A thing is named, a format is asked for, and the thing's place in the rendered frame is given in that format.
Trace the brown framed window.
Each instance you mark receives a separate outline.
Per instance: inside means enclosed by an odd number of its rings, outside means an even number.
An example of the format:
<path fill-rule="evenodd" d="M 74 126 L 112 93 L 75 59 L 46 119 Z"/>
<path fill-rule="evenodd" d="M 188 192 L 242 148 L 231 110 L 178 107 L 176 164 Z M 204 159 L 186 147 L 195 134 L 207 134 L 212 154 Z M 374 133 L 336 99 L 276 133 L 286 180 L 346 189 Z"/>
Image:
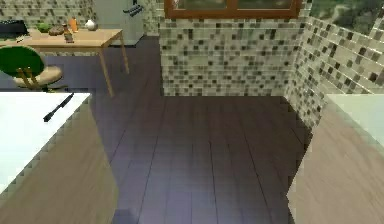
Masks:
<path fill-rule="evenodd" d="M 288 0 L 288 8 L 241 8 L 239 0 L 224 0 L 221 9 L 183 9 L 180 0 L 164 0 L 167 19 L 296 19 L 303 0 Z"/>

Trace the grey fridge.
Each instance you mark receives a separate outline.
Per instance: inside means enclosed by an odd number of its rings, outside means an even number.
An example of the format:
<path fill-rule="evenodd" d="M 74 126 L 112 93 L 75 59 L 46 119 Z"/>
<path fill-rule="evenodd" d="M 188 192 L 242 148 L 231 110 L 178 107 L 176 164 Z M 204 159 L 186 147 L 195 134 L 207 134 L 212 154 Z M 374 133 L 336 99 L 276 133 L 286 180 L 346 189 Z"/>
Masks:
<path fill-rule="evenodd" d="M 141 0 L 94 0 L 97 23 L 100 28 L 121 29 L 125 45 L 136 45 L 144 36 Z M 143 10 L 134 17 L 124 10 L 141 5 Z"/>

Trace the light wooden table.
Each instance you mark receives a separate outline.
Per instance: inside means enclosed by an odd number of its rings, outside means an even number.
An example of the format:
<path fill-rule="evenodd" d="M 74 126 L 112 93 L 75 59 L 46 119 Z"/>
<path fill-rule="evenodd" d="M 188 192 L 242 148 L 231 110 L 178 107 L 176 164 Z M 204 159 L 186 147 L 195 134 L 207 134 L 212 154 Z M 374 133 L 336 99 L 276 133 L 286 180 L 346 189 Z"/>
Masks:
<path fill-rule="evenodd" d="M 49 34 L 40 33 L 36 29 L 29 29 L 29 34 L 29 37 L 24 38 L 20 42 L 17 42 L 16 40 L 1 40 L 0 47 L 20 45 L 30 46 L 36 49 L 38 52 L 97 53 L 100 58 L 100 64 L 103 69 L 109 95 L 113 97 L 114 90 L 110 81 L 109 72 L 104 57 L 104 49 L 108 48 L 115 40 L 119 40 L 125 71 L 126 73 L 129 73 L 128 58 L 121 29 L 98 29 L 96 31 L 80 29 L 78 32 L 72 34 L 74 39 L 73 43 L 67 43 L 63 36 L 50 36 Z"/>

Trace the black pen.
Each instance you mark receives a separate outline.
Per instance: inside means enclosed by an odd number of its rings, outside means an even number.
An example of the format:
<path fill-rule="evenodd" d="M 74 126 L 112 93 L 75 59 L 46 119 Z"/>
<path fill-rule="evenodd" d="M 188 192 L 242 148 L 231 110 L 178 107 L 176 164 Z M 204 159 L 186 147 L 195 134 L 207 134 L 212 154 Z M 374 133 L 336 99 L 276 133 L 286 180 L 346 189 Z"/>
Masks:
<path fill-rule="evenodd" d="M 44 117 L 43 117 L 43 121 L 44 122 L 49 122 L 51 120 L 51 118 L 54 116 L 54 114 L 60 109 L 60 108 L 63 108 L 65 107 L 69 102 L 70 100 L 73 98 L 75 93 L 71 93 L 69 96 L 67 96 L 60 104 L 58 104 L 52 111 L 50 111 L 49 113 L 47 113 Z"/>

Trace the dark pepper shaker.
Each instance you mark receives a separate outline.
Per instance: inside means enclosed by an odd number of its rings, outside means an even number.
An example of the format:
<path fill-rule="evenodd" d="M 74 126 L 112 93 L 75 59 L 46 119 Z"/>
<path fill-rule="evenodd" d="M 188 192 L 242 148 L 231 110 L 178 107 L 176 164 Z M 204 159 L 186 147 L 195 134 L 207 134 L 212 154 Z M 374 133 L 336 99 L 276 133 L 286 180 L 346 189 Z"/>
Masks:
<path fill-rule="evenodd" d="M 74 42 L 72 33 L 69 31 L 68 26 L 66 24 L 63 25 L 63 35 L 67 43 Z"/>

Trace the white top wooden counter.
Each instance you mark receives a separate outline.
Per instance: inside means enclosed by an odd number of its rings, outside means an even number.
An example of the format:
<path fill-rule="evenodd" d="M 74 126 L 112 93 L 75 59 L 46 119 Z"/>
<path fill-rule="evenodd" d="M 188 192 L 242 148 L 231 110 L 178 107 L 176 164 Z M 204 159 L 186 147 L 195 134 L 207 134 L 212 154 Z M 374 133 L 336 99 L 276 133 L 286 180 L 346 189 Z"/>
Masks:
<path fill-rule="evenodd" d="M 111 224 L 118 187 L 89 93 L 0 92 L 0 224 Z"/>

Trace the pale top wooden cabinet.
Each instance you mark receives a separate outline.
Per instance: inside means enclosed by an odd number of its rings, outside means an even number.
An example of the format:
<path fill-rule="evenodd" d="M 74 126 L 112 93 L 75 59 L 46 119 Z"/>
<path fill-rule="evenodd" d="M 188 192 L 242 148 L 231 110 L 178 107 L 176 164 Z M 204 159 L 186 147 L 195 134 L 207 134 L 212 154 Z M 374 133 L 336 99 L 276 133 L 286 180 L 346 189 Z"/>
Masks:
<path fill-rule="evenodd" d="M 384 224 L 384 94 L 329 94 L 287 193 L 295 224 Z"/>

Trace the green wooden chair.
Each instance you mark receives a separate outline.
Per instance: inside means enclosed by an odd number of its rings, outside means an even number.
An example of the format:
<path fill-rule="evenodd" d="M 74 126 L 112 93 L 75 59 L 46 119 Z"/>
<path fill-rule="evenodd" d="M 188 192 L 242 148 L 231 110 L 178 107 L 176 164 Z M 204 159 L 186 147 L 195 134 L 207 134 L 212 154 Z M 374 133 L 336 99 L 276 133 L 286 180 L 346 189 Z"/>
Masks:
<path fill-rule="evenodd" d="M 63 77 L 57 66 L 48 66 L 42 56 L 33 48 L 22 45 L 0 47 L 0 71 L 13 78 L 19 88 L 32 91 L 66 91 L 68 86 L 52 87 Z"/>

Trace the window with green view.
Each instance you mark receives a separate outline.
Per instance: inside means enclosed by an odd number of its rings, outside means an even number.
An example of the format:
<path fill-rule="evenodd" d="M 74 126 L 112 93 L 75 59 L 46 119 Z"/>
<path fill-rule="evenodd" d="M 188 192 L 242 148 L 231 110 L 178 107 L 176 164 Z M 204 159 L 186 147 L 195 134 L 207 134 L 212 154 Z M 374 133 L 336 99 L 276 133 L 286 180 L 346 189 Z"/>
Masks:
<path fill-rule="evenodd" d="M 384 0 L 312 0 L 310 15 L 368 35 Z"/>

